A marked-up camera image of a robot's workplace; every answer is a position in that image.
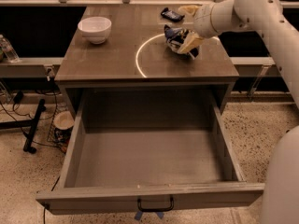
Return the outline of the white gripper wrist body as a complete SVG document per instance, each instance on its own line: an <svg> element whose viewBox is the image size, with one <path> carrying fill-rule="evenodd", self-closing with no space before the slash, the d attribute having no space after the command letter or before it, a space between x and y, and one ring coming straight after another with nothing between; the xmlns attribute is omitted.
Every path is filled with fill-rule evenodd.
<svg viewBox="0 0 299 224"><path fill-rule="evenodd" d="M194 30L203 38L210 38L218 34L212 24L212 10L214 3L201 5L194 13Z"/></svg>

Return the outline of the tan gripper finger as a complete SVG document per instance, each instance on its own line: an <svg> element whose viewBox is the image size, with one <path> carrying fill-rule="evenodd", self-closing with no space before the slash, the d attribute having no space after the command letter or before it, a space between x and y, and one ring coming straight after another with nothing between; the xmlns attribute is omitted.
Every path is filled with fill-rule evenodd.
<svg viewBox="0 0 299 224"><path fill-rule="evenodd" d="M199 9L199 6L196 5L187 5L187 6L181 6L178 8L178 11L182 13L183 15L189 15L194 16Z"/></svg>
<svg viewBox="0 0 299 224"><path fill-rule="evenodd" d="M191 51L192 49L200 46L204 41L204 38L197 33L189 32L183 42L183 44L178 49L178 54L185 54Z"/></svg>

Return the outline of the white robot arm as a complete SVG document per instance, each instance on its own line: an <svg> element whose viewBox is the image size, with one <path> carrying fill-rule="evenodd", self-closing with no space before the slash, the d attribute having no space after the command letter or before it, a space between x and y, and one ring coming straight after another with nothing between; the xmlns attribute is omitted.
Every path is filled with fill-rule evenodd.
<svg viewBox="0 0 299 224"><path fill-rule="evenodd" d="M226 0L181 6L202 38L224 32L255 31L264 42L292 99L299 106L299 32L283 15L279 0ZM299 126L279 140L270 159L261 224L299 224Z"/></svg>

